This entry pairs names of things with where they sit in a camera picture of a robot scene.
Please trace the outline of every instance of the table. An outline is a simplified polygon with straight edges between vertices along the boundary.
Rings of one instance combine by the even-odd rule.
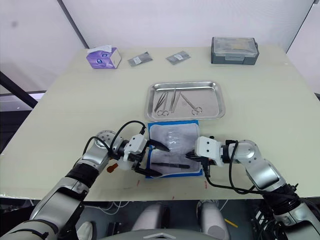
[[[171,65],[165,57],[186,51],[191,58]],[[153,61],[131,67],[127,59],[148,51]],[[320,102],[277,46],[261,45],[256,65],[210,64],[209,47],[120,49],[118,69],[92,69],[86,50],[46,92],[0,159],[0,195],[41,199],[81,156],[89,137],[144,117],[147,89],[159,82],[216,81],[225,115],[199,121],[200,133],[218,141],[249,139],[301,197],[320,196]],[[131,125],[122,136],[140,130]],[[234,183],[248,188],[235,164]],[[212,167],[211,179],[228,184],[228,165]],[[259,198],[208,185],[205,178],[145,179],[134,171],[104,171],[87,201],[147,201]]]

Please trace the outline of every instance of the metal frame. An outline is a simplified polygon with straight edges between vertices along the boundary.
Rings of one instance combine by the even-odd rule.
[[[34,108],[37,105],[38,102],[32,96],[30,96],[21,87],[15,84],[10,78],[2,73],[2,71],[0,71],[0,85],[13,93],[31,108]]]
[[[315,96],[319,99],[319,101],[320,101],[320,93],[314,93],[315,94]]]
[[[73,27],[73,30],[75,31],[75,33],[76,33],[77,36],[79,37],[79,39],[80,39],[80,41],[82,42],[83,46],[84,46],[86,49],[89,49],[89,48],[90,48],[89,45],[87,44],[86,40],[85,40],[84,37],[82,36],[81,32],[79,31],[79,29],[78,29],[75,21],[72,19],[72,17],[71,17],[71,15],[70,15],[68,9],[66,8],[64,2],[63,2],[62,0],[56,0],[56,1],[59,3],[59,5],[60,5],[60,7],[61,7],[61,9],[62,9],[62,11],[63,11],[63,13],[65,14],[66,18],[69,20],[69,23],[70,23],[71,26]]]
[[[303,19],[303,21],[302,21],[302,23],[301,23],[301,25],[300,25],[300,27],[299,27],[298,31],[296,31],[296,34],[294,35],[294,38],[293,38],[292,42],[290,43],[290,45],[289,45],[288,49],[286,50],[286,52],[285,52],[286,54],[288,53],[289,49],[291,48],[291,45],[294,43],[294,41],[295,41],[296,37],[298,36],[298,33],[299,33],[300,29],[302,28],[303,24],[305,23],[305,21],[306,21],[306,19],[307,19],[308,15],[309,15],[309,13],[310,13],[310,11],[311,11],[311,9],[312,9],[313,5],[314,5],[314,4],[317,4],[318,2],[319,2],[319,0],[315,0],[315,1],[311,4],[311,6],[310,6],[310,8],[309,8],[308,12],[306,13],[306,15],[305,15],[305,17],[304,17],[304,19]]]

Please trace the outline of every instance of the purple tissue box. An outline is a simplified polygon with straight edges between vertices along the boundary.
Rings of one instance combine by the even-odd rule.
[[[121,61],[121,56],[116,47],[112,52],[95,51],[86,56],[86,59],[94,69],[116,69]]]

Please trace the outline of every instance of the white wall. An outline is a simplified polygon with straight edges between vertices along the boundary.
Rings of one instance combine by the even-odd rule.
[[[0,69],[25,91],[47,90],[83,48],[56,0],[0,0]]]
[[[314,0],[64,0],[90,47],[209,46],[255,37],[285,51]]]
[[[313,5],[287,56],[312,91],[320,94],[320,3]]]

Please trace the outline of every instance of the gray storage box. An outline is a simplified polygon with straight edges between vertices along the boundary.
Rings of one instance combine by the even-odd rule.
[[[258,44],[253,37],[212,38],[212,64],[254,65],[258,56]]]

